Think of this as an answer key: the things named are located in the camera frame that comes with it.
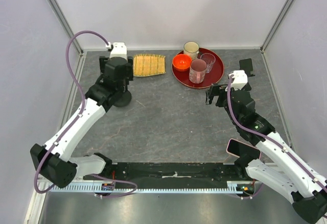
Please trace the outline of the black round-base phone stand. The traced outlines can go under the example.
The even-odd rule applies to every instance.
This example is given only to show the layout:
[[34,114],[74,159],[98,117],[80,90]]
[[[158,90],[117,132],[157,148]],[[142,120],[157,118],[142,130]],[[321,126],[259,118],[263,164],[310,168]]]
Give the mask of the black round-base phone stand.
[[123,93],[122,97],[113,105],[115,107],[125,107],[130,104],[131,99],[132,99],[132,94],[130,91],[127,90]]

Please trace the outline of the black folding phone stand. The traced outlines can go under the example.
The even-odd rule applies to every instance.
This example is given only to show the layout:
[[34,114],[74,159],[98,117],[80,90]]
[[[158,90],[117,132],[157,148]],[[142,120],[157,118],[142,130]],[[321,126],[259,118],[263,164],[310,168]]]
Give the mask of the black folding phone stand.
[[[250,77],[255,76],[255,74],[253,73],[253,64],[252,64],[252,59],[251,58],[240,60],[239,61],[239,68],[240,68],[240,70],[243,70],[245,72],[248,79]],[[245,91],[251,91],[252,90],[252,87],[249,84],[249,82],[245,85],[243,90],[245,90]]]

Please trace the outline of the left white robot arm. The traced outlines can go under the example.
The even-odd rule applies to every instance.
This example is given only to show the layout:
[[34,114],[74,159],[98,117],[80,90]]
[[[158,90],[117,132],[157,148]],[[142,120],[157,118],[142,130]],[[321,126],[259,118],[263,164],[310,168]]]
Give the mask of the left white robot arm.
[[100,57],[96,83],[67,123],[44,145],[30,150],[36,175],[42,175],[54,186],[64,188],[75,178],[95,174],[101,180],[112,174],[112,160],[100,153],[73,158],[72,153],[89,129],[112,106],[124,107],[131,101],[128,84],[133,79],[133,58]]

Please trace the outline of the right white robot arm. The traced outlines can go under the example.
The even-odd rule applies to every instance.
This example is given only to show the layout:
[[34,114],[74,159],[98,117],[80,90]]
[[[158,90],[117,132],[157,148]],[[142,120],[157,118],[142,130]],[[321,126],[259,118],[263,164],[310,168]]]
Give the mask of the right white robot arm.
[[212,84],[206,91],[209,105],[217,97],[216,106],[223,107],[240,136],[267,155],[280,169],[268,168],[259,159],[244,154],[234,167],[240,180],[254,178],[270,187],[292,205],[308,223],[326,218],[326,177],[315,171],[265,118],[255,110],[255,101],[246,88],[235,90],[228,85]]

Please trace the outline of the pink patterned mug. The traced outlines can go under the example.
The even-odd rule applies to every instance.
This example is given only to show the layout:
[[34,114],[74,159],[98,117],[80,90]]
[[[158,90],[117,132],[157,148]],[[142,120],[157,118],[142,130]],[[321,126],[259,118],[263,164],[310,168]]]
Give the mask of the pink patterned mug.
[[190,65],[189,80],[194,84],[203,82],[206,74],[207,64],[202,59],[194,59]]

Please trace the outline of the yellow woven bamboo mat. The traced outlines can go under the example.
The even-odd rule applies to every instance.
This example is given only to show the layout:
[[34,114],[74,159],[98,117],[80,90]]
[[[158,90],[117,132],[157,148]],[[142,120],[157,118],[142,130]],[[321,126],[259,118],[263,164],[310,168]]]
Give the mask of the yellow woven bamboo mat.
[[166,73],[165,56],[157,54],[137,54],[133,58],[133,75],[150,77]]

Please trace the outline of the clear drinking glass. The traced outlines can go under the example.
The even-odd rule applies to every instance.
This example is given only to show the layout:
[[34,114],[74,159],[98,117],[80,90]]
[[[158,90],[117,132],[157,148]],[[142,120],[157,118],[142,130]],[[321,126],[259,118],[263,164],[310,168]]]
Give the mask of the clear drinking glass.
[[200,56],[200,59],[205,61],[205,63],[206,63],[206,73],[209,73],[213,68],[213,65],[214,65],[214,63],[216,61],[216,57],[211,53],[203,53]]

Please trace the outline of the orange bowl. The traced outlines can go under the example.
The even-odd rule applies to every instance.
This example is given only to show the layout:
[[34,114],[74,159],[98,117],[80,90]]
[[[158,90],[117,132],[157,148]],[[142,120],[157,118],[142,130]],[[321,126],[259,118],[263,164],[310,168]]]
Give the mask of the orange bowl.
[[177,71],[187,71],[190,68],[192,58],[186,54],[178,54],[173,58],[172,65]]

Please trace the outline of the pink-cased smartphone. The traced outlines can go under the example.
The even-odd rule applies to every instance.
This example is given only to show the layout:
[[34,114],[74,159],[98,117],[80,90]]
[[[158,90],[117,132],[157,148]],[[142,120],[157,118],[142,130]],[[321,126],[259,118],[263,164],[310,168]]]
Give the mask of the pink-cased smartphone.
[[262,154],[258,148],[252,145],[245,144],[235,139],[229,140],[227,144],[226,152],[238,158],[244,155],[249,155],[254,159],[259,159]]

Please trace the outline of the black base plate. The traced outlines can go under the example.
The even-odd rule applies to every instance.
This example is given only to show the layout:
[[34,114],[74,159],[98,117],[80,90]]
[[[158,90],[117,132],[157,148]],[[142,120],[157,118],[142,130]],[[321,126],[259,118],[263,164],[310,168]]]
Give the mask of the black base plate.
[[225,188],[228,181],[253,182],[232,164],[215,163],[113,163],[100,176],[134,182],[138,189]]

